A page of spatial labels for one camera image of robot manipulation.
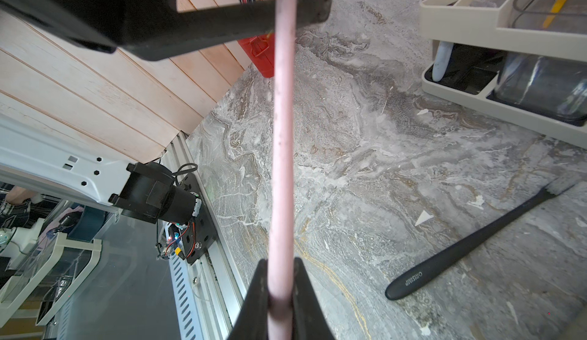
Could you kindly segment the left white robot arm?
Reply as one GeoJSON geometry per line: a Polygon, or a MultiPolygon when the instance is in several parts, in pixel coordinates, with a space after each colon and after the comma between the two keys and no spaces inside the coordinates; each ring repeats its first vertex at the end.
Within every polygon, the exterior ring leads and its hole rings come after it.
{"type": "Polygon", "coordinates": [[[1,179],[130,210],[129,186],[215,106],[178,60],[268,33],[273,0],[1,0],[1,179]]]}

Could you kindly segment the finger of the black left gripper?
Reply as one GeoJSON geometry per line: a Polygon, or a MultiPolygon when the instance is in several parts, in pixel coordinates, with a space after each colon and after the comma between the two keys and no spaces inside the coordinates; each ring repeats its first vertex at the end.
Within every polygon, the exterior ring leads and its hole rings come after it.
{"type": "Polygon", "coordinates": [[[1,0],[2,10],[80,48],[125,49],[159,61],[263,35],[275,28],[265,0],[180,13],[176,0],[1,0]]]}

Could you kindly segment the yellow toothbrush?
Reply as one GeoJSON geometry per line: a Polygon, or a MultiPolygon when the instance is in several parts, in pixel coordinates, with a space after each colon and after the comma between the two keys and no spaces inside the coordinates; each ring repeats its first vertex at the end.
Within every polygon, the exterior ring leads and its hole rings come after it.
{"type": "Polygon", "coordinates": [[[567,0],[555,0],[554,4],[551,7],[550,14],[546,17],[543,22],[542,30],[548,29],[551,24],[553,23],[554,19],[556,19],[556,15],[562,10],[565,6],[567,0]]]}

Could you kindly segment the light pink toothbrush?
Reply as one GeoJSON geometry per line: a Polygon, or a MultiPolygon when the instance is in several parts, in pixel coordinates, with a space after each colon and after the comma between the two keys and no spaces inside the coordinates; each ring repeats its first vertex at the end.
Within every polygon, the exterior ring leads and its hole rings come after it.
{"type": "Polygon", "coordinates": [[[276,1],[272,217],[268,246],[268,338],[293,334],[294,65],[297,0],[276,1]]]}

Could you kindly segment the pale blue toothbrush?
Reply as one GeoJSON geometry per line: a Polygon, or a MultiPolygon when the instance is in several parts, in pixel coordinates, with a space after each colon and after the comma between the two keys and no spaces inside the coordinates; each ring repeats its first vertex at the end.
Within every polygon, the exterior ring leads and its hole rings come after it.
{"type": "Polygon", "coordinates": [[[434,66],[432,69],[432,80],[436,83],[440,82],[445,76],[448,68],[454,43],[452,42],[440,42],[437,48],[437,54],[434,60],[434,66]]]}

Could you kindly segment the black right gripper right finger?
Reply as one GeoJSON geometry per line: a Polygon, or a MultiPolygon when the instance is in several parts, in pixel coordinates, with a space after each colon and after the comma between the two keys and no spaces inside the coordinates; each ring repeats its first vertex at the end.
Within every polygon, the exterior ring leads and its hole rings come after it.
{"type": "Polygon", "coordinates": [[[293,261],[293,335],[298,340],[334,340],[301,258],[293,261]]]}

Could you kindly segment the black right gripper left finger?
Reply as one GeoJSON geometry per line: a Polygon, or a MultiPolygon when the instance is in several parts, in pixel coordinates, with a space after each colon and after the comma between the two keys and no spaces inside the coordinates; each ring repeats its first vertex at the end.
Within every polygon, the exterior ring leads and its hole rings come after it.
{"type": "Polygon", "coordinates": [[[268,260],[261,259],[228,340],[268,338],[268,260]]]}

